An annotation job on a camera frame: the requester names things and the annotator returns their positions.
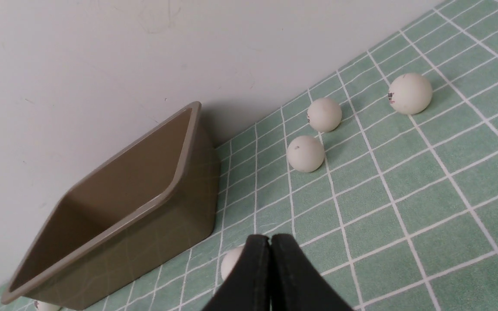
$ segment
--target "table tennis ball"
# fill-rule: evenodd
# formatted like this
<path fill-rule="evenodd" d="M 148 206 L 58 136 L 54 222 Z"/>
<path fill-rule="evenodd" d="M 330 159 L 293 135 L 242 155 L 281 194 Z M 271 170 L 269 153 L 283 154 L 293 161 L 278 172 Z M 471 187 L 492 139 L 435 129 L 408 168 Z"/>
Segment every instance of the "table tennis ball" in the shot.
<path fill-rule="evenodd" d="M 318 132 L 330 132 L 342 121 L 342 108 L 329 98 L 319 98 L 306 111 L 310 127 Z"/>
<path fill-rule="evenodd" d="M 225 280 L 232 272 L 235 267 L 239 257 L 241 256 L 241 252 L 243 252 L 243 246 L 239 246 L 239 248 L 234 248 L 227 252 L 222 260 L 222 264 L 220 266 L 220 276 L 223 280 Z"/>
<path fill-rule="evenodd" d="M 37 311 L 58 311 L 61 309 L 58 305 L 52 305 L 43 301 L 34 301 L 34 307 Z"/>
<path fill-rule="evenodd" d="M 406 73 L 391 83 L 387 98 L 396 112 L 417 114 L 429 105 L 432 94 L 428 79 L 419 73 Z"/>
<path fill-rule="evenodd" d="M 316 171 L 324 162 L 324 146 L 312 136 L 299 136 L 287 147 L 287 161 L 303 173 Z"/>

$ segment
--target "plastic bin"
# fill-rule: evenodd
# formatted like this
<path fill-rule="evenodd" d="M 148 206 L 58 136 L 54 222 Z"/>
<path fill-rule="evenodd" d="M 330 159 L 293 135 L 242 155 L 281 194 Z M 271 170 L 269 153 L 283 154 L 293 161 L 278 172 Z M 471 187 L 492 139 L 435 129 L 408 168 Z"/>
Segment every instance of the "plastic bin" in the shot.
<path fill-rule="evenodd" d="M 193 102 L 74 185 L 26 253 L 2 303 L 81 310 L 213 231 L 220 162 Z"/>

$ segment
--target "bin rim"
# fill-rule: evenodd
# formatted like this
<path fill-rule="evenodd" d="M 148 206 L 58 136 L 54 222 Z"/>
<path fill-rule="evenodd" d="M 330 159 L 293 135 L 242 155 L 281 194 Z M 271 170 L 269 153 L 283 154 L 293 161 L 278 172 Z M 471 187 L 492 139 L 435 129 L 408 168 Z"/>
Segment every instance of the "bin rim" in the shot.
<path fill-rule="evenodd" d="M 130 150 L 132 147 L 134 147 L 136 144 L 140 143 L 142 140 L 144 140 L 147 136 L 150 136 L 157 130 L 159 130 L 162 126 L 167 124 L 168 122 L 172 121 L 174 118 L 176 118 L 178 115 L 182 114 L 186 110 L 191 109 L 191 114 L 188 122 L 188 128 L 186 130 L 186 135 L 184 136 L 184 143 L 182 144 L 182 151 L 180 152 L 180 156 L 178 159 L 178 164 L 176 165 L 176 171 L 174 173 L 174 177 L 172 178 L 170 184 L 166 189 L 151 199 L 150 201 L 144 203 L 144 205 L 138 207 L 135 211 L 132 211 L 130 214 L 128 214 L 126 217 L 123 219 L 119 220 L 116 222 L 116 224 L 112 225 L 111 227 L 105 229 L 103 232 L 95 236 L 94 238 L 91 238 L 88 242 L 74 250 L 73 252 L 69 253 L 67 256 L 61 258 L 45 270 L 43 270 L 40 274 L 37 276 L 31 278 L 21 286 L 17 287 L 14 289 L 14 291 L 11 291 L 11 285 L 15 281 L 16 276 L 18 276 L 19 271 L 22 269 L 24 266 L 24 263 L 26 262 L 26 259 L 30 255 L 30 252 L 34 248 L 34 245 L 36 242 L 38 242 L 42 232 L 45 230 L 49 220 L 53 217 L 53 214 L 57 210 L 57 207 L 59 204 L 63 201 L 63 199 L 73 191 L 77 186 L 79 186 L 82 182 L 84 182 L 86 179 L 97 173 L 99 170 L 101 170 L 104 166 L 108 165 L 112 161 L 114 161 L 116 158 L 120 157 L 122 154 L 126 153 L 128 150 Z M 15 299 L 18 299 L 21 296 L 26 295 L 26 293 L 32 291 L 35 289 L 37 286 L 43 284 L 45 281 L 47 281 L 50 277 L 54 276 L 55 274 L 59 273 L 63 269 L 69 267 L 71 264 L 74 264 L 77 262 L 77 260 L 81 259 L 85 254 L 88 254 L 91 250 L 97 248 L 104 242 L 107 242 L 109 239 L 111 239 L 113 236 L 116 236 L 120 232 L 123 232 L 127 228 L 129 228 L 132 224 L 134 224 L 137 220 L 140 218 L 146 216 L 147 214 L 155 211 L 158 209 L 162 203 L 165 203 L 168 201 L 172 195 L 177 191 L 176 186 L 180 181 L 184 178 L 186 174 L 186 166 L 188 164 L 188 160 L 191 158 L 192 155 L 192 149 L 193 149 L 193 144 L 195 141 L 195 133 L 198 129 L 198 125 L 200 122 L 200 112 L 201 112 L 201 102 L 199 101 L 194 101 L 191 104 L 186 105 L 184 108 L 180 109 L 178 112 L 164 120 L 163 122 L 160 122 L 154 129 L 150 130 L 150 132 L 144 134 L 137 140 L 135 140 L 133 143 L 128 145 L 126 148 L 123 150 L 119 151 L 117 154 L 115 154 L 113 157 L 109 158 L 107 161 L 105 161 L 102 165 L 99 165 L 96 169 L 91 171 L 88 175 L 83 177 L 80 181 L 75 183 L 57 202 L 55 207 L 53 207 L 53 210 L 45 220 L 44 224 L 41 226 L 41 229 L 38 231 L 36 234 L 36 237 L 34 238 L 33 242 L 30 244 L 28 250 L 26 251 L 24 257 L 20 261 L 20 264 L 16 268 L 12 278 L 10 278 L 10 281 L 8 285 L 6 286 L 6 289 L 1 295 L 1 303 L 4 305 L 8 305 Z"/>

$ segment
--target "floor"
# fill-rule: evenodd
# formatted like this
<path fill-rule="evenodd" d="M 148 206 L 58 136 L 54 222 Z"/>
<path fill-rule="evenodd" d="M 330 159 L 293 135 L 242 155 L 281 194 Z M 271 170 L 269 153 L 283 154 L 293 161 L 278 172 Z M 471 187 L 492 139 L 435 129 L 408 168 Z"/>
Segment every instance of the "floor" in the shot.
<path fill-rule="evenodd" d="M 411 117 L 386 99 L 408 72 L 434 88 Z M 306 121 L 320 97 L 342 107 L 329 133 Z M 300 135 L 326 148 L 313 173 L 286 161 Z M 215 232 L 89 311 L 200 310 L 221 284 L 225 252 L 280 232 L 354 309 L 498 310 L 498 0 L 439 5 L 218 152 Z"/>

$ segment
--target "white wall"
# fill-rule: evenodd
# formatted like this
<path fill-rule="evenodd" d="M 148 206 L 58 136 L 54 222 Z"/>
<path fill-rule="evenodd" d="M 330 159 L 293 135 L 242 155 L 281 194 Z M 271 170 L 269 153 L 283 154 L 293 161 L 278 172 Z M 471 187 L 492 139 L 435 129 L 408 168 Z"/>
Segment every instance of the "white wall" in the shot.
<path fill-rule="evenodd" d="M 217 142 L 439 0 L 0 0 L 0 284 L 61 194 L 199 100 Z"/>

